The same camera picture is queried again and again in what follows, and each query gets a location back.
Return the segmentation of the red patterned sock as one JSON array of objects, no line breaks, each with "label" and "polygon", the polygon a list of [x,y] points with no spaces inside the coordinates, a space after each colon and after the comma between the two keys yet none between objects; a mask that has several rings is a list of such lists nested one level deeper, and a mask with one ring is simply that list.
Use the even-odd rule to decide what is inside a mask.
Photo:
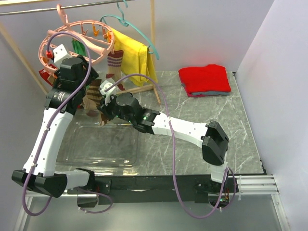
[{"label": "red patterned sock", "polygon": [[50,74],[45,68],[39,71],[41,78],[46,81],[50,86],[53,86],[57,76],[55,74]]}]

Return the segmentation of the pink round clip hanger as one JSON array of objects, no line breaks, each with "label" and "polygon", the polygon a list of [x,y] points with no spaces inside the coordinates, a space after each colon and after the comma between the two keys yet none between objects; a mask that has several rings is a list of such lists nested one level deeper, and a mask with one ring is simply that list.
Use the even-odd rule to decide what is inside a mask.
[{"label": "pink round clip hanger", "polygon": [[[56,79],[55,72],[59,69],[63,59],[82,55],[88,61],[89,56],[86,52],[88,48],[89,51],[98,55],[97,58],[92,58],[92,64],[97,64],[114,51],[115,43],[114,33],[110,26],[95,20],[69,22],[61,4],[57,4],[56,10],[63,25],[55,30],[48,30],[46,38],[38,49],[38,58],[43,65],[39,75],[50,85]],[[48,44],[51,36],[57,32],[69,32],[74,35],[71,38],[72,48]]]}]

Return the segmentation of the beige purple striped sock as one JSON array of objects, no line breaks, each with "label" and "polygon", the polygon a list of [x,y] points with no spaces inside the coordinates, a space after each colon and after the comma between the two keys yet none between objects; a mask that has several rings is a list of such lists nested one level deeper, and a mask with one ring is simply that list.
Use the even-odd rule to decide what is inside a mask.
[{"label": "beige purple striped sock", "polygon": [[123,50],[110,52],[107,56],[108,71],[106,78],[112,78],[114,82],[121,79],[121,65],[123,60]]}]

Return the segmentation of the brown striped sock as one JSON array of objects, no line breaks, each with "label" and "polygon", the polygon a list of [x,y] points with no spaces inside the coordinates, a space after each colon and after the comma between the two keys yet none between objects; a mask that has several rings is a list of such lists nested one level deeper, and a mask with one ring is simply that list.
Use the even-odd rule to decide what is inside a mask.
[{"label": "brown striped sock", "polygon": [[88,110],[89,114],[90,111],[98,112],[100,114],[100,123],[104,126],[107,119],[102,112],[98,111],[98,107],[101,106],[100,101],[102,99],[102,95],[99,91],[101,81],[101,79],[95,79],[90,83],[86,91],[86,96],[83,98],[83,106],[86,110]]}]

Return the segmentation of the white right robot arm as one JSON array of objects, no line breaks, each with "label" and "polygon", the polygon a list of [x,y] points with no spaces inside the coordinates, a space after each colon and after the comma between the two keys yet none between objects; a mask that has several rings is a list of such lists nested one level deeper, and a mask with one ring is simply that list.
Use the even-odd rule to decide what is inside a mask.
[{"label": "white right robot arm", "polygon": [[103,98],[99,110],[112,120],[115,117],[130,123],[137,131],[152,135],[166,135],[190,142],[202,150],[202,157],[210,166],[211,186],[222,192],[228,186],[224,177],[227,168],[226,152],[229,138],[217,121],[195,123],[169,117],[142,107],[131,93],[115,95],[101,91]]}]

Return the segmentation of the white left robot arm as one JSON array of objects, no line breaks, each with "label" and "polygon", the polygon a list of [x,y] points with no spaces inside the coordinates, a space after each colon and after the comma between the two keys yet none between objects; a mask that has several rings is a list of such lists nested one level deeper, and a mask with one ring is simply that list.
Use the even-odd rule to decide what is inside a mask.
[{"label": "white left robot arm", "polygon": [[70,122],[86,95],[86,86],[98,77],[81,55],[66,58],[56,71],[57,79],[46,96],[43,122],[33,151],[21,170],[14,170],[12,180],[32,191],[58,198],[67,189],[79,187],[84,193],[96,189],[93,171],[77,168],[55,170],[58,152]]}]

